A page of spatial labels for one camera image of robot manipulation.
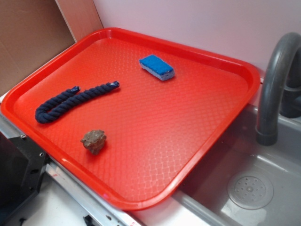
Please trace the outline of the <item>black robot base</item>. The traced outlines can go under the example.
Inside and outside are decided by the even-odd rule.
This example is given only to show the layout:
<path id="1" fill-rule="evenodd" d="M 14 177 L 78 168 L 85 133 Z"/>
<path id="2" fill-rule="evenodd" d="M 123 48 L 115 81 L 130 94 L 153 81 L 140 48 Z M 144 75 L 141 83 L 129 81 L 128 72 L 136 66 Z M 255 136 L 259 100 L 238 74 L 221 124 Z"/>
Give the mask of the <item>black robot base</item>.
<path id="1" fill-rule="evenodd" d="M 0 222 L 40 191 L 47 153 L 29 137 L 0 135 Z"/>

